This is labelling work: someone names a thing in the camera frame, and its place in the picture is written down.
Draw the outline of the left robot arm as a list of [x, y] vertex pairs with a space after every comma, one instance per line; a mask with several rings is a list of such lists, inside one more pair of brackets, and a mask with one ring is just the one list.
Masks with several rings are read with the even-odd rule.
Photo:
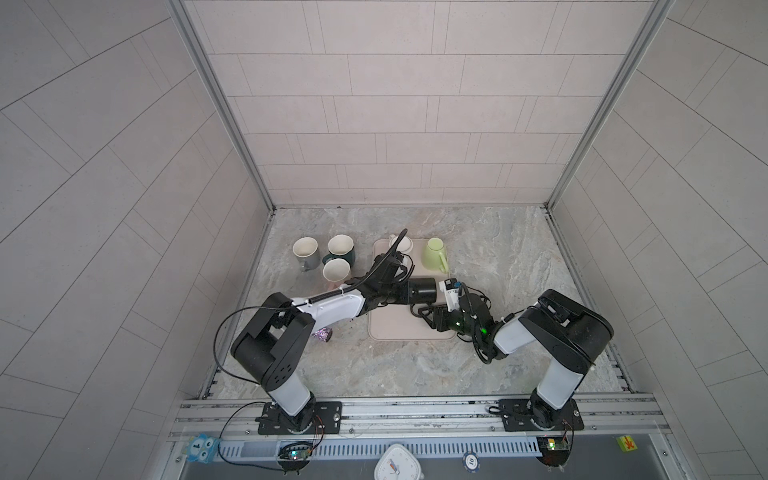
[[316, 397], [296, 373], [310, 336], [338, 321], [407, 301], [412, 269], [403, 265], [405, 255], [397, 250], [406, 234], [402, 230], [365, 275], [336, 289], [306, 299], [277, 292], [251, 308], [255, 314], [233, 340], [230, 354], [247, 372], [243, 380], [259, 385], [277, 406], [284, 428], [302, 433], [314, 421]]

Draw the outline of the pink mug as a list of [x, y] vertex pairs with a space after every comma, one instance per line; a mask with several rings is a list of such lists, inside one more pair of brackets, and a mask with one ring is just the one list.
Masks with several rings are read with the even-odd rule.
[[337, 289], [350, 277], [351, 266], [341, 258], [329, 260], [323, 267], [323, 278], [329, 289]]

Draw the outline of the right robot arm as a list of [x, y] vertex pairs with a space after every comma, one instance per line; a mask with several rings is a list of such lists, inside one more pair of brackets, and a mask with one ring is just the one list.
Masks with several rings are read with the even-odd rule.
[[600, 314], [554, 289], [537, 301], [495, 321], [490, 300], [457, 283], [446, 291], [445, 304], [413, 305], [411, 314], [438, 332], [454, 331], [472, 344], [482, 363], [503, 359], [532, 343], [550, 355], [549, 366], [530, 397], [506, 399], [488, 408], [507, 431], [579, 431], [583, 420], [573, 395], [614, 336]]

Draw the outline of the black mug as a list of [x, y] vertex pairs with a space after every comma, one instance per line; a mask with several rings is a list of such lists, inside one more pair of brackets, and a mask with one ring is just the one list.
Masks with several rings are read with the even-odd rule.
[[412, 316], [423, 317], [437, 302], [437, 282], [434, 278], [411, 278], [407, 286], [407, 304]]

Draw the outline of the grey mug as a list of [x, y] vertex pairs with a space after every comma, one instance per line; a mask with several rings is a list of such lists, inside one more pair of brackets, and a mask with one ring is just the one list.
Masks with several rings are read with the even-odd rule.
[[302, 272], [316, 269], [321, 263], [318, 241], [313, 237], [302, 237], [292, 246], [292, 252]]

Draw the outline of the dark green mug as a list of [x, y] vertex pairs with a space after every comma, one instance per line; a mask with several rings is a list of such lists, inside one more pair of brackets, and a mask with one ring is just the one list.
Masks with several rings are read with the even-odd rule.
[[328, 253], [323, 257], [322, 263], [327, 264], [331, 260], [342, 259], [350, 267], [355, 264], [356, 253], [354, 240], [346, 234], [333, 236], [327, 244]]

